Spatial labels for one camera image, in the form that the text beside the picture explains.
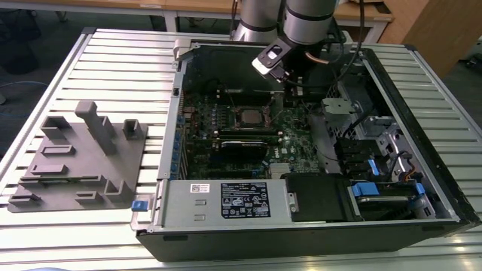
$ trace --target motherboard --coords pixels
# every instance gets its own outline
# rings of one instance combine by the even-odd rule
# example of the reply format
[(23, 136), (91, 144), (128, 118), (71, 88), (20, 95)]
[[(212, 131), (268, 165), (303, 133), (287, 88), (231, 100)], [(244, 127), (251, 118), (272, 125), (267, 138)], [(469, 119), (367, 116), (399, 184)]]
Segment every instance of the motherboard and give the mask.
[(319, 172), (306, 106), (286, 107), (276, 95), (252, 101), (226, 93), (226, 99), (219, 94), (184, 97), (190, 180)]

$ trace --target wooden cabinet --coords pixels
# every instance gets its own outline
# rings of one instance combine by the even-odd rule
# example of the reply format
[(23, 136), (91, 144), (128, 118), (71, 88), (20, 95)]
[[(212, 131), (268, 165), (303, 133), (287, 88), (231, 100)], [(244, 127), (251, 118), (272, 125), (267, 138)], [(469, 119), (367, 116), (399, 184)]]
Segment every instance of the wooden cabinet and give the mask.
[(417, 47), (439, 77), (482, 35), (482, 0), (385, 0), (395, 19), (379, 43)]

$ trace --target power supply label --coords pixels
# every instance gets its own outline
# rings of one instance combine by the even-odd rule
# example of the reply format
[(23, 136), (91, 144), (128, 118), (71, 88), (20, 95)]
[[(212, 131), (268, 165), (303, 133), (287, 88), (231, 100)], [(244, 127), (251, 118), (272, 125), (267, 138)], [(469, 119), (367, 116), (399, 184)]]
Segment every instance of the power supply label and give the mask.
[(222, 183), (220, 205), (226, 219), (271, 217), (266, 182)]

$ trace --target metal slotted table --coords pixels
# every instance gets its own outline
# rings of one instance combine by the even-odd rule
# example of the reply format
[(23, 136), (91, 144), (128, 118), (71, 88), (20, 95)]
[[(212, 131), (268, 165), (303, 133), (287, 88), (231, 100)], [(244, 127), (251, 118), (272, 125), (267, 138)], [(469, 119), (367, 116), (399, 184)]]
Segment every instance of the metal slotted table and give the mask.
[[(246, 261), (160, 263), (135, 238), (130, 209), (9, 213), (7, 204), (32, 161), (45, 116), (73, 114), (79, 100), (95, 100), (112, 122), (138, 119), (150, 125), (138, 194), (155, 192), (172, 68), (174, 41), (226, 40), (226, 36), (96, 29), (86, 32), (0, 163), (0, 270), (55, 267), (68, 270), (478, 270), (482, 227), (449, 238), (429, 239), (390, 253), (294, 257)], [(481, 130), (415, 51), (398, 45), (374, 49), (405, 100), (482, 214)], [(150, 213), (138, 220), (150, 221)]]

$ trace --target blue tab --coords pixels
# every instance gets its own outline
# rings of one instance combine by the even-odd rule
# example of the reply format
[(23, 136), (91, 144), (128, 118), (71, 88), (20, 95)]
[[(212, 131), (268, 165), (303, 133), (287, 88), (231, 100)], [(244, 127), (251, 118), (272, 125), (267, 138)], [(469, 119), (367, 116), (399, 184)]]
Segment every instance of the blue tab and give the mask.
[(351, 190), (353, 190), (353, 192), (354, 192), (354, 196), (361, 196), (361, 195), (362, 195), (362, 191), (361, 191), (361, 188), (359, 188), (358, 185), (354, 185), (354, 186), (351, 187)]
[(351, 187), (354, 196), (379, 196), (377, 184), (374, 182), (359, 182)]
[(171, 164), (171, 172), (176, 172), (178, 171), (178, 164)]
[(421, 183), (417, 183), (415, 188), (417, 188), (417, 192), (419, 193), (419, 195), (423, 195), (425, 194), (423, 185)]
[(132, 212), (147, 212), (150, 208), (150, 202), (144, 200), (135, 200), (131, 205)]
[(375, 160), (374, 160), (374, 159), (370, 159), (370, 160), (369, 160), (369, 164), (370, 164), (371, 171), (373, 171), (374, 175), (378, 176), (378, 175), (379, 175), (379, 171), (378, 171), (378, 168), (377, 168)]

